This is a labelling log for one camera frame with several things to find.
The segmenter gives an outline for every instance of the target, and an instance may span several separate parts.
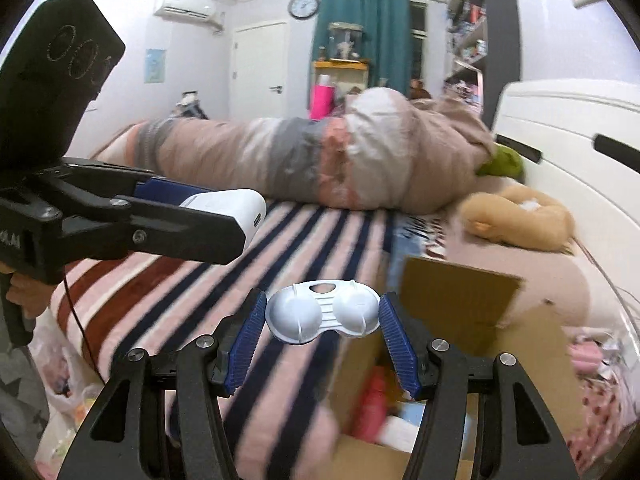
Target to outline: open cardboard box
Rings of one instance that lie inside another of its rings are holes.
[[[536,385],[562,434],[568,436],[583,425],[581,396],[566,354],[567,339],[552,307],[542,304],[510,326],[497,327],[523,285],[521,281],[505,274],[409,257],[404,267],[400,300],[411,316],[424,321],[433,336],[446,339],[463,352],[490,357],[507,351],[514,354]],[[383,292],[382,283],[380,280],[379,292]],[[380,332],[354,340],[347,350],[330,393],[331,406],[343,435],[338,440],[334,460],[318,478],[402,478],[408,453],[367,444],[345,434],[365,381],[383,351],[386,350]],[[467,411],[473,415],[473,402],[468,402]],[[470,460],[461,460],[456,480],[470,478],[471,468]]]

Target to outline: air conditioner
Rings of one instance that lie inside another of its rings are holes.
[[[212,0],[157,0],[156,16],[181,21],[200,22],[223,29],[224,12],[216,12]]]

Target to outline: pink cylinder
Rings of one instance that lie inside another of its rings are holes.
[[[319,121],[331,113],[334,102],[334,87],[316,85],[311,99],[309,119]]]

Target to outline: blanket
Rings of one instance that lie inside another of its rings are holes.
[[[256,286],[268,296],[296,282],[355,279],[375,286],[390,252],[392,212],[353,212],[274,202],[251,246],[228,266],[131,253],[123,260],[83,260],[67,269],[70,294],[98,368],[132,348],[174,351],[211,333]],[[59,286],[51,309],[69,341],[88,348]],[[330,459],[338,424],[326,400],[328,382],[347,339],[326,332],[287,346],[265,326],[244,386],[219,399],[240,478],[313,478]],[[167,395],[170,435],[179,440],[175,395]]]
[[[465,196],[493,154],[491,133],[456,97],[409,102],[372,88],[322,121],[146,121],[95,158],[210,189],[427,214]]]

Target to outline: white door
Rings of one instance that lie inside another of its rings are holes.
[[[234,34],[231,118],[282,117],[286,76],[286,23]]]

